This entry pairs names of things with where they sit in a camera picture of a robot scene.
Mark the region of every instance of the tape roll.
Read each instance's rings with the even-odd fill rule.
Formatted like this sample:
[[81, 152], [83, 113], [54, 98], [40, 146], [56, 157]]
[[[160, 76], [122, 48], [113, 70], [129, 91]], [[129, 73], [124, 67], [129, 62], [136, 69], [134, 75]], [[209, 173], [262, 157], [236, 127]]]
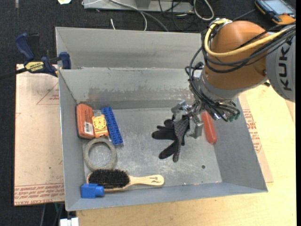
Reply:
[[[106, 165], [101, 166], [101, 167], [95, 165], [89, 157], [89, 152], [90, 152], [91, 148], [96, 146], [97, 144], [102, 144], [102, 145], [107, 146], [111, 152], [111, 160]], [[104, 137], [95, 138], [88, 142], [88, 144], [84, 150], [84, 161], [85, 161], [87, 167], [89, 167], [92, 171], [95, 171], [98, 169], [113, 169], [113, 168], [115, 168], [115, 165], [117, 162], [116, 148], [113, 145], [113, 143], [111, 141], [109, 141], [107, 138], [104, 138]]]

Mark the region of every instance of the orange device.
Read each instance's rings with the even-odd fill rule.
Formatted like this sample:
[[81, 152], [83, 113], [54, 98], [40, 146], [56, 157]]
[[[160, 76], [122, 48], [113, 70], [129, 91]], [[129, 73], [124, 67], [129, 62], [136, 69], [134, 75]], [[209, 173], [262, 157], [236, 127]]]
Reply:
[[276, 24], [296, 21], [296, 10], [284, 0], [256, 0], [257, 9]]
[[80, 138], [95, 138], [92, 117], [92, 107], [85, 104], [79, 104], [76, 106], [77, 131]]

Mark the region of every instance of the yellow clamp label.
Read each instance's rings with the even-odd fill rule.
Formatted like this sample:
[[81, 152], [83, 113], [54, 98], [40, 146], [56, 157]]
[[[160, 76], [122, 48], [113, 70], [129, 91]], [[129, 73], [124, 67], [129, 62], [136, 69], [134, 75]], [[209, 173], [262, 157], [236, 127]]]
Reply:
[[25, 68], [31, 72], [35, 72], [37, 70], [41, 70], [44, 68], [44, 63], [43, 62], [29, 62], [27, 65], [25, 65]]

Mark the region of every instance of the blue lego brick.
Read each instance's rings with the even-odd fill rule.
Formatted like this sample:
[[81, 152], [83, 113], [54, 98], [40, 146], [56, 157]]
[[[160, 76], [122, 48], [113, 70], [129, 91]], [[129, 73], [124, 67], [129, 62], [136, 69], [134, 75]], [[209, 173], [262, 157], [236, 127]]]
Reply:
[[107, 122], [107, 127], [109, 135], [111, 137], [113, 145], [119, 145], [123, 143], [115, 116], [111, 107], [102, 108], [102, 113], [104, 114], [105, 120]]
[[96, 198], [104, 195], [104, 187], [98, 184], [85, 183], [81, 186], [82, 198]]

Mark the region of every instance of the bin floor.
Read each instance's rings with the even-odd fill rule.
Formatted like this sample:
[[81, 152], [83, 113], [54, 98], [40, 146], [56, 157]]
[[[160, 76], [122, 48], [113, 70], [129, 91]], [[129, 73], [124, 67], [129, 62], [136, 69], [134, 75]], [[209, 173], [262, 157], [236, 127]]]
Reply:
[[[180, 159], [174, 163], [172, 156], [159, 159], [158, 155], [173, 141], [156, 140], [151, 137], [157, 125], [164, 125], [172, 114], [170, 108], [122, 109], [113, 110], [123, 145], [116, 146], [117, 169], [126, 170], [129, 175], [142, 177], [160, 174], [165, 178], [164, 186], [180, 186], [201, 183], [221, 182], [214, 146], [206, 140], [205, 133], [197, 139], [185, 137]], [[95, 146], [90, 151], [91, 160], [104, 165], [110, 159], [110, 151], [104, 146]], [[85, 165], [85, 175], [90, 173]], [[129, 189], [147, 188], [134, 185]]]

